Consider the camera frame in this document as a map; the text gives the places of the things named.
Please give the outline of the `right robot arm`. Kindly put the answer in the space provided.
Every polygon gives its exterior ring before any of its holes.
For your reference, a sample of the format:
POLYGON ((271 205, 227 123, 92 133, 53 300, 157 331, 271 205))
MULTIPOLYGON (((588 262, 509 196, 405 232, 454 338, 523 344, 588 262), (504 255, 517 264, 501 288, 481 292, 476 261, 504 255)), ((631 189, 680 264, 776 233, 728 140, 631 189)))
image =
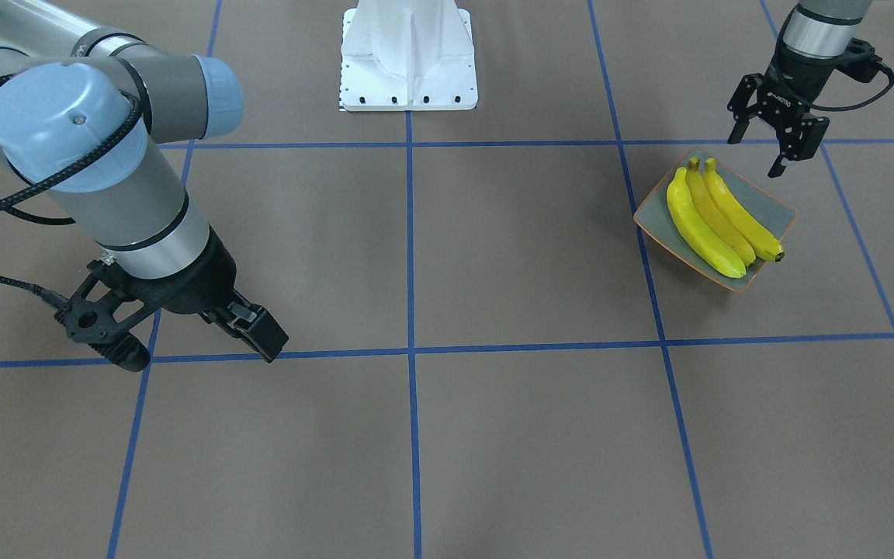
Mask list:
POLYGON ((174 56, 46 1, 0 1, 0 213, 46 194, 102 258, 68 297, 0 276, 54 309, 75 343, 124 370, 151 355, 133 335, 166 309, 194 314, 273 361, 288 335, 235 290, 237 265, 159 150, 231 132, 244 93, 223 61, 174 56))

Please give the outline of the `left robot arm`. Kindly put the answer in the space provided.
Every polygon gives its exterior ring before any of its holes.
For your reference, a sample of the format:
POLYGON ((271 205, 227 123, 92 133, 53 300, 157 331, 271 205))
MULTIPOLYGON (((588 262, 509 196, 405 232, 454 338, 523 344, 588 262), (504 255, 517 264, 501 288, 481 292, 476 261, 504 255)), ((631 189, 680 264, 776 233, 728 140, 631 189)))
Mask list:
POLYGON ((817 99, 833 73, 859 84, 884 74, 887 88, 894 85, 891 68, 871 43, 856 36, 870 6, 869 1, 799 1, 781 25, 766 71, 744 75, 736 86, 727 103, 734 120, 728 142, 741 142, 754 118, 769 125, 779 144, 769 177, 816 155, 830 125, 828 113, 861 109, 883 95, 855 105, 822 106, 817 99))

